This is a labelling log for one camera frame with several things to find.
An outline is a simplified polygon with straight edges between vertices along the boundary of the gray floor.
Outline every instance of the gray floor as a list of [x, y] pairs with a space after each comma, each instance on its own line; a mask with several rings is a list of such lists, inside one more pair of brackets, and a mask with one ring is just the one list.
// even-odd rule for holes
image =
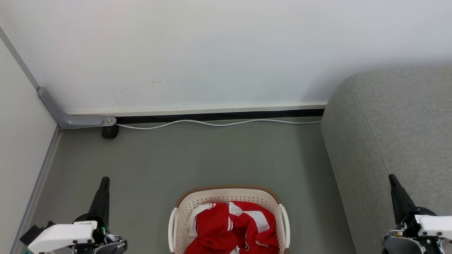
[[98, 128], [60, 131], [33, 222], [71, 223], [88, 211], [103, 176], [111, 179], [110, 229], [128, 240], [131, 254], [168, 254], [168, 219], [178, 197], [215, 184], [276, 192], [289, 214], [291, 253], [354, 253], [319, 124], [182, 123], [121, 129], [114, 140]]

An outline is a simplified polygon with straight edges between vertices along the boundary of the sticker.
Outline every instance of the sticker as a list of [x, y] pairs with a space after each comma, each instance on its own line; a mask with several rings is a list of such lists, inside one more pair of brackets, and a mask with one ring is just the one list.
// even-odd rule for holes
[[97, 221], [76, 221], [74, 225], [91, 225], [93, 230], [97, 228]]

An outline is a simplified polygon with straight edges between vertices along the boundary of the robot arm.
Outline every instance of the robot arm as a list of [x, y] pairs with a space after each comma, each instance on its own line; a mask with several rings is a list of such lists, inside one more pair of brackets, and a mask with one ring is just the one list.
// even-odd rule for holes
[[452, 239], [452, 216], [437, 216], [416, 207], [397, 177], [389, 175], [392, 206], [397, 227], [385, 236], [389, 254], [444, 254], [443, 244]]
[[77, 254], [121, 254], [127, 250], [127, 240], [112, 235], [108, 229], [110, 179], [102, 178], [89, 212], [73, 224], [49, 222], [46, 228], [33, 226], [20, 241], [35, 254], [71, 248]]

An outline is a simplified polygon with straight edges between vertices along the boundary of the basket handle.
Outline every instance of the basket handle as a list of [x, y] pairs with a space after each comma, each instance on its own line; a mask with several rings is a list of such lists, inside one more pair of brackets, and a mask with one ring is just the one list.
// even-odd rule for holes
[[171, 253], [174, 253], [174, 246], [173, 246], [173, 235], [174, 235], [174, 221], [176, 219], [176, 211], [177, 211], [177, 207], [175, 207], [173, 209], [173, 211], [171, 212], [171, 215], [169, 217], [169, 224], [168, 224], [168, 246], [169, 246], [169, 251]]
[[282, 211], [282, 218], [284, 220], [285, 232], [286, 232], [286, 249], [289, 248], [290, 245], [290, 224], [289, 224], [289, 216], [287, 215], [287, 211], [282, 204], [279, 204]]

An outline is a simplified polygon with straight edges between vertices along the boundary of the black rubber foot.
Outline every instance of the black rubber foot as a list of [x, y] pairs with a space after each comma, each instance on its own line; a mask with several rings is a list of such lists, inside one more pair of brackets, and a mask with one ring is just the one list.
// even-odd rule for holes
[[114, 139], [118, 135], [119, 132], [119, 126], [113, 125], [113, 126], [106, 126], [102, 127], [102, 137], [106, 139]]

